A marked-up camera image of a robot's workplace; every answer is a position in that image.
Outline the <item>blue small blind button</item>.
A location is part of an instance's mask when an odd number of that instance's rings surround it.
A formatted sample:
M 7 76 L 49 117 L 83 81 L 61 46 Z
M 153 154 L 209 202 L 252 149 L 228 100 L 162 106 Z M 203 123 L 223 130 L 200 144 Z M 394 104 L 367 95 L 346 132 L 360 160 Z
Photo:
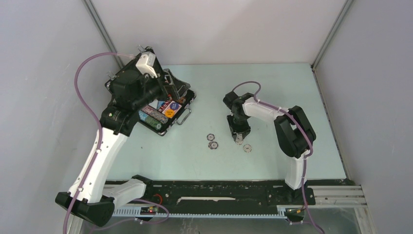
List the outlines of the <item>blue small blind button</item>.
M 181 108 L 181 105 L 177 102 L 172 102 L 169 107 L 170 109 L 177 111 Z

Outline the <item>blue card deck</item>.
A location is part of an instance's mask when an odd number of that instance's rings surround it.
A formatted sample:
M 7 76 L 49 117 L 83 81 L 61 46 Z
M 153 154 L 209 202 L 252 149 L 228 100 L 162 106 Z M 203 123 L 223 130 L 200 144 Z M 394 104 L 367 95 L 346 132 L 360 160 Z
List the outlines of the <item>blue card deck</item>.
M 152 103 L 149 104 L 149 106 L 155 108 L 155 109 L 159 109 L 164 105 L 164 101 L 159 101 L 159 100 L 154 100 Z

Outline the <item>blue white poker chip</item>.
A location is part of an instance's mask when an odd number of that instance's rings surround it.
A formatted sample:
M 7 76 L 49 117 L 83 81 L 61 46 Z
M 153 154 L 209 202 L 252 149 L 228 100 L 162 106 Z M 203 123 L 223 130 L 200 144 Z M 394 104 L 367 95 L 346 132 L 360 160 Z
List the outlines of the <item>blue white poker chip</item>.
M 209 147 L 209 149 L 215 150 L 215 149 L 217 149 L 217 148 L 219 147 L 219 144 L 218 144 L 216 141 L 211 141 L 211 142 L 208 144 L 208 147 Z
M 214 134 L 208 134 L 208 135 L 207 135 L 207 140 L 208 140 L 208 141 L 214 141 L 214 139 L 215 139 L 215 135 L 214 135 Z

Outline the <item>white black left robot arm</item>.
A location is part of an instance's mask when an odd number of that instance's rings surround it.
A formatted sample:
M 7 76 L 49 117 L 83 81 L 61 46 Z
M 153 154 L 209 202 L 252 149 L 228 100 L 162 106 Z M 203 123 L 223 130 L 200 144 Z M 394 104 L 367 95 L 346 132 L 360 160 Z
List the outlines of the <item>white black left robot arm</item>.
M 156 77 L 122 70 L 106 86 L 112 98 L 96 119 L 98 129 L 91 152 L 73 185 L 55 198 L 69 214 L 98 227 L 106 225 L 121 206 L 136 199 L 148 203 L 154 197 L 153 188 L 137 178 L 105 188 L 112 164 L 135 125 L 141 123 L 164 135 L 195 98 L 190 84 L 177 79 L 169 69 Z

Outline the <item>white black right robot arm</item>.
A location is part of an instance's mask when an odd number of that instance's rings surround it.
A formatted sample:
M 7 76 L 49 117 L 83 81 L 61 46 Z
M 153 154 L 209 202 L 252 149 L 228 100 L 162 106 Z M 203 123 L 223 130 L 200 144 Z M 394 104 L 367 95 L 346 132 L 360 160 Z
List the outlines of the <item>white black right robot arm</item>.
M 283 197 L 290 204 L 301 200 L 301 186 L 306 182 L 304 159 L 311 155 L 316 140 L 316 133 L 303 109 L 299 106 L 290 109 L 275 107 L 258 101 L 251 93 L 239 96 L 234 91 L 224 96 L 223 103 L 230 110 L 226 118 L 236 143 L 243 141 L 251 132 L 249 118 L 274 124 L 279 146 L 288 157 L 284 180 L 288 187 L 284 189 Z

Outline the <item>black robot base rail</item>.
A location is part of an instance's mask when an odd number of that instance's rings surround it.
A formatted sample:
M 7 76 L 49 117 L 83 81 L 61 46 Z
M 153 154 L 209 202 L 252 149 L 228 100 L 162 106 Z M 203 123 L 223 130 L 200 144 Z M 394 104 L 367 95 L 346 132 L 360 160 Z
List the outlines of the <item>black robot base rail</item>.
M 151 181 L 142 199 L 176 215 L 274 215 L 279 206 L 315 204 L 311 188 L 292 190 L 281 180 Z

